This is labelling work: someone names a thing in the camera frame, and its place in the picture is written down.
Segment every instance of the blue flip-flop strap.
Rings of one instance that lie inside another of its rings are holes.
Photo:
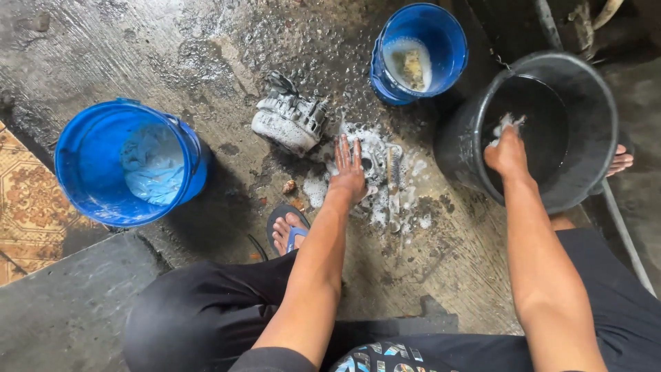
[[[300,227],[294,227],[292,225],[290,225],[290,228],[291,228],[290,237],[289,239],[287,239],[287,250],[285,251],[285,253],[289,253],[293,251],[293,240],[294,238],[296,238],[297,235],[307,236],[307,230],[304,230]]]

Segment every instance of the flip-flop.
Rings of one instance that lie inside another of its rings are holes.
[[[294,206],[289,205],[289,204],[281,204],[278,205],[273,212],[271,212],[271,215],[268,217],[268,221],[266,222],[266,237],[268,238],[269,244],[271,244],[271,248],[273,249],[273,252],[276,252],[276,256],[280,256],[280,253],[278,252],[278,249],[276,248],[275,245],[275,239],[273,238],[273,232],[275,231],[273,229],[273,225],[276,223],[276,219],[278,217],[282,217],[285,219],[285,216],[287,213],[292,212],[295,215],[298,216],[298,218],[301,219],[303,225],[309,230],[310,229],[310,223],[305,219],[305,216],[303,216],[303,213],[301,213],[298,209],[294,208]],[[297,235],[301,236],[307,236],[307,230],[304,230],[302,228],[294,227],[290,225],[290,236],[287,239],[287,247],[285,248],[285,253],[289,253],[294,250],[293,247],[293,242],[294,238]]]

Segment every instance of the black bucket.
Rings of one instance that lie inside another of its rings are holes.
[[[608,171],[617,147],[617,109],[599,73],[572,54],[540,52],[514,62],[439,125],[436,163],[446,178],[504,205],[500,176],[484,163],[493,128],[507,112],[526,115],[528,170],[548,213],[580,203]]]

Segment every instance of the black pants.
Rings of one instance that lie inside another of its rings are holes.
[[[610,372],[661,371],[661,302],[591,229],[558,232],[585,284]],[[282,302],[295,252],[252,265],[200,262],[173,270],[137,298],[124,335],[132,372],[226,371]],[[386,338],[435,353],[459,371],[533,371],[522,336],[410,335],[397,320],[337,322],[322,370]]]

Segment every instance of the blue plastic bucket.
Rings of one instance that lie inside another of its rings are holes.
[[[415,91],[397,82],[385,65],[384,48],[408,38],[429,51],[432,76],[426,91]],[[448,90],[468,62],[466,36],[447,10],[427,3],[407,5],[385,23],[372,52],[369,79],[377,97],[391,105],[405,105]]]
[[[184,159],[179,191],[169,205],[155,205],[128,189],[120,149],[132,132],[164,125],[175,134]],[[174,115],[118,98],[89,107],[64,127],[55,148],[55,175],[73,206],[101,223],[131,227],[147,224],[197,195],[207,178],[211,152]]]

